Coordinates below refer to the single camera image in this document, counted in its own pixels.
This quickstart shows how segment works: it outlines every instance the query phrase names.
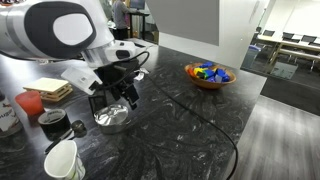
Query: desk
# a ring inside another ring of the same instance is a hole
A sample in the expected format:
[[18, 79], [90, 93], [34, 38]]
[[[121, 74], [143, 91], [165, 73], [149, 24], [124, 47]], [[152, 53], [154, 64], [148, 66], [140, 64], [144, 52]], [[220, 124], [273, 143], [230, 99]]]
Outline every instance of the desk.
[[[144, 65], [151, 77], [178, 101], [212, 120], [237, 143], [266, 78], [230, 68], [237, 81], [221, 90], [194, 86], [184, 66], [205, 62], [164, 47], [151, 47]], [[0, 56], [0, 87], [20, 117], [24, 130], [0, 140], [0, 177], [50, 179], [44, 169], [44, 150], [51, 143], [38, 126], [31, 126], [14, 96], [22, 86], [40, 77], [60, 78], [67, 67], [85, 62], [70, 60], [38, 65]], [[44, 102], [49, 109], [63, 108], [71, 122], [84, 121], [88, 134], [75, 139], [86, 168], [85, 179], [222, 179], [233, 154], [228, 140], [210, 125], [201, 123], [160, 93], [147, 79], [136, 82], [138, 107], [129, 112], [135, 122], [126, 132], [103, 135], [90, 112], [87, 95], [74, 92], [58, 103]], [[109, 103], [114, 103], [108, 95]]]
[[133, 32], [132, 32], [132, 16], [142, 16], [142, 39], [145, 40], [145, 34], [146, 34], [146, 17], [148, 17], [150, 14], [144, 14], [141, 12], [136, 13], [129, 13], [130, 15], [130, 38], [133, 38]]
[[303, 52], [298, 52], [298, 51], [287, 50], [287, 49], [282, 48], [283, 46], [289, 46], [289, 47], [294, 47], [294, 48], [298, 48], [301, 50], [309, 50], [309, 51], [314, 51], [314, 52], [320, 53], [320, 47], [317, 47], [317, 46], [310, 46], [310, 45], [302, 44], [302, 43], [281, 41], [279, 47], [277, 48], [277, 50], [275, 51], [274, 55], [272, 56], [272, 58], [270, 60], [270, 65], [266, 69], [267, 72], [271, 72], [272, 68], [274, 67], [274, 65], [276, 63], [276, 59], [277, 59], [277, 56], [279, 53], [289, 54], [289, 55], [305, 58], [305, 59], [312, 60], [312, 61], [320, 61], [319, 56], [307, 54], [307, 53], [303, 53]]

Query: gray carpet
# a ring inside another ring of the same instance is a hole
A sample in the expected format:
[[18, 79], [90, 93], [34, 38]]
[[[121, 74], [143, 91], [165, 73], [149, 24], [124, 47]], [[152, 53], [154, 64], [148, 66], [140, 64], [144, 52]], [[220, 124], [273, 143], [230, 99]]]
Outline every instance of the gray carpet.
[[[268, 52], [260, 53], [251, 69], [243, 69], [268, 78], [261, 95], [320, 116], [319, 69], [315, 67], [309, 73], [311, 61], [298, 60], [298, 69], [291, 80], [274, 77], [264, 73], [267, 54]], [[278, 61], [287, 62], [287, 56], [280, 56]]]

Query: dark floor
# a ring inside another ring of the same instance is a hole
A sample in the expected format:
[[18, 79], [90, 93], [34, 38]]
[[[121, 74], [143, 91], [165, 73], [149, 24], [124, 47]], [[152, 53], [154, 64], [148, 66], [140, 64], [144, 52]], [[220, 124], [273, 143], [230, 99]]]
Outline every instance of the dark floor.
[[[261, 95], [320, 116], [319, 69], [315, 66], [310, 73], [311, 61], [298, 59], [298, 69], [291, 80], [265, 74], [268, 53], [261, 52], [253, 62], [252, 69], [243, 69], [268, 78]], [[280, 55], [278, 61], [288, 63], [288, 56]]]
[[232, 179], [320, 179], [319, 127], [319, 116], [260, 96], [238, 143]]
[[[268, 61], [268, 54], [270, 51], [262, 51], [253, 62], [251, 68], [254, 71], [264, 73], [265, 66]], [[288, 56], [280, 55], [277, 59], [279, 62], [284, 63], [294, 63], [294, 57], [288, 62]], [[313, 71], [310, 73], [310, 67], [312, 61], [298, 59], [297, 60], [298, 69], [293, 75], [292, 79], [289, 81], [302, 84], [305, 86], [314, 87], [320, 90], [320, 70], [318, 69], [319, 64], [316, 64]]]

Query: table leg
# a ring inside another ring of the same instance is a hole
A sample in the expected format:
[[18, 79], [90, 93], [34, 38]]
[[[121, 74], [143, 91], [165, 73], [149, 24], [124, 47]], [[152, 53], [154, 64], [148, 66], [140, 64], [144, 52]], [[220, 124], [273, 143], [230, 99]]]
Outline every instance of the table leg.
[[275, 64], [275, 62], [276, 62], [276, 59], [277, 59], [277, 57], [278, 57], [279, 49], [280, 49], [280, 47], [277, 49], [276, 52], [273, 53], [273, 55], [272, 55], [272, 57], [271, 57], [271, 59], [270, 59], [270, 63], [266, 66], [266, 69], [265, 69], [265, 71], [264, 71], [265, 73], [267, 73], [267, 74], [270, 74], [270, 73], [271, 73], [272, 68], [274, 67], [274, 64]]
[[133, 38], [133, 32], [132, 32], [132, 14], [130, 14], [130, 38]]
[[146, 38], [146, 17], [142, 16], [142, 39], [145, 40]]

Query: black cable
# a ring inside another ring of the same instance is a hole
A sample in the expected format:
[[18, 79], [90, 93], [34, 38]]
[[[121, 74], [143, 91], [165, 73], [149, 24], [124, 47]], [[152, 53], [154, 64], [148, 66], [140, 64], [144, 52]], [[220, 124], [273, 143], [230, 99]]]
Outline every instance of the black cable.
[[169, 99], [171, 99], [173, 102], [177, 103], [178, 105], [180, 105], [181, 107], [183, 107], [184, 109], [186, 109], [187, 111], [189, 111], [191, 114], [195, 115], [195, 116], [198, 116], [201, 120], [203, 120], [204, 122], [207, 122], [209, 123], [211, 126], [213, 126], [214, 128], [218, 129], [222, 134], [224, 134], [228, 140], [231, 142], [231, 144], [233, 145], [234, 147], [234, 150], [236, 152], [236, 158], [235, 158], [235, 162], [234, 162], [234, 165], [233, 165], [233, 168], [232, 168], [232, 171], [231, 173], [229, 174], [229, 176], [227, 177], [227, 180], [229, 180], [233, 174], [235, 173], [235, 170], [237, 169], [237, 165], [238, 165], [238, 158], [239, 158], [239, 151], [238, 151], [238, 148], [237, 148], [237, 145], [235, 144], [235, 142], [231, 139], [231, 137], [225, 132], [223, 131], [221, 128], [219, 128], [218, 126], [216, 126], [215, 124], [213, 124], [212, 122], [208, 121], [207, 119], [205, 119], [204, 117], [202, 117], [201, 115], [199, 115], [198, 113], [196, 113], [195, 111], [191, 110], [190, 108], [188, 108], [187, 106], [181, 104], [180, 102], [178, 102], [177, 100], [175, 100], [172, 96], [170, 96], [166, 91], [164, 91], [161, 87], [159, 87], [155, 82], [154, 80], [149, 77], [147, 75], [147, 77], [149, 78], [149, 80], [152, 82], [152, 84], [157, 87], [163, 94], [165, 94]]
[[114, 64], [118, 64], [118, 63], [123, 63], [123, 62], [129, 62], [132, 61], [133, 59], [136, 59], [137, 57], [141, 56], [142, 54], [147, 54], [147, 57], [142, 61], [142, 63], [137, 64], [134, 68], [132, 68], [129, 72], [127, 72], [121, 79], [119, 79], [118, 81], [116, 81], [115, 83], [112, 83], [108, 86], [102, 86], [101, 88], [98, 88], [98, 90], [109, 90], [115, 86], [117, 86], [119, 83], [121, 83], [123, 80], [125, 80], [132, 72], [134, 72], [137, 68], [140, 68], [142, 65], [144, 65], [144, 63], [147, 62], [147, 60], [149, 59], [150, 53], [148, 51], [143, 51], [142, 53], [126, 60], [126, 61], [119, 61], [117, 63]]

